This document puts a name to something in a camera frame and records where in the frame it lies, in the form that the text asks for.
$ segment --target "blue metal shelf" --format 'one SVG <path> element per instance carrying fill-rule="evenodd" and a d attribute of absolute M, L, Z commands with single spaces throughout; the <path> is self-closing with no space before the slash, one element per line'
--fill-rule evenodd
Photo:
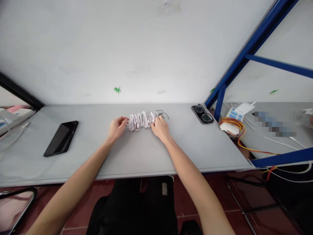
<path fill-rule="evenodd" d="M 247 42 L 233 64 L 225 73 L 221 81 L 217 84 L 214 91 L 205 102 L 206 107 L 210 109 L 215 101 L 217 101 L 214 114 L 214 118 L 217 121 L 220 117 L 226 88 L 236 78 L 244 66 L 246 66 L 249 60 L 313 78 L 312 69 L 254 55 L 297 2 L 298 0 L 276 1 L 260 26 L 256 29 L 250 40 Z M 313 148 L 267 157 L 264 159 L 253 160 L 252 163 L 256 167 L 266 167 L 271 165 L 282 165 L 309 160 L 313 160 Z"/>

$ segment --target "left hand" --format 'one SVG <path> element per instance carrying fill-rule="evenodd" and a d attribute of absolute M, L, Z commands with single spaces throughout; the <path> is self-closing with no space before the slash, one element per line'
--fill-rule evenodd
<path fill-rule="evenodd" d="M 120 138 L 123 133 L 125 126 L 128 124 L 128 118 L 120 116 L 117 119 L 114 119 L 111 124 L 110 124 L 110 131 L 109 131 L 109 136 L 108 139 L 112 141 L 116 141 L 118 138 Z"/>

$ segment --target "eyeglass lens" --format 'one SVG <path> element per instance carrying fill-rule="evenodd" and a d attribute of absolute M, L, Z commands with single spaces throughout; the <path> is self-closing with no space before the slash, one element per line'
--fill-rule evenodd
<path fill-rule="evenodd" d="M 195 107 L 195 110 L 196 110 L 198 113 L 201 113 L 201 112 L 204 111 L 204 108 L 203 108 L 201 105 L 197 105 L 197 106 Z"/>
<path fill-rule="evenodd" d="M 211 116 L 209 114 L 207 114 L 207 113 L 202 115 L 202 119 L 204 121 L 211 121 L 212 120 Z"/>

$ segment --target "green mark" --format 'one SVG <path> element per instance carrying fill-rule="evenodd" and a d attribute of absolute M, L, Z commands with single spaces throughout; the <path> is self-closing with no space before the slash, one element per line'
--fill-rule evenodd
<path fill-rule="evenodd" d="M 115 87 L 114 90 L 115 90 L 115 92 L 116 92 L 117 94 L 120 94 L 120 92 L 121 92 L 121 87 L 119 87 L 119 88 Z"/>
<path fill-rule="evenodd" d="M 273 90 L 272 92 L 270 92 L 270 95 L 274 94 L 276 91 L 279 91 L 279 90 Z"/>

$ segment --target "hand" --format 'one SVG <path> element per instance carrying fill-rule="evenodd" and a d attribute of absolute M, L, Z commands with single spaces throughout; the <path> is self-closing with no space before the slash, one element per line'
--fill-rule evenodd
<path fill-rule="evenodd" d="M 108 139 L 112 141 L 116 141 L 118 138 L 120 138 L 125 130 L 125 126 L 128 124 L 128 118 L 120 116 L 117 119 L 114 119 L 110 124 L 110 131 Z"/>
<path fill-rule="evenodd" d="M 151 124 L 151 129 L 153 133 L 157 137 L 159 137 L 163 143 L 171 136 L 169 131 L 169 125 L 166 123 L 162 116 L 158 116 L 156 118 L 155 123 Z"/>

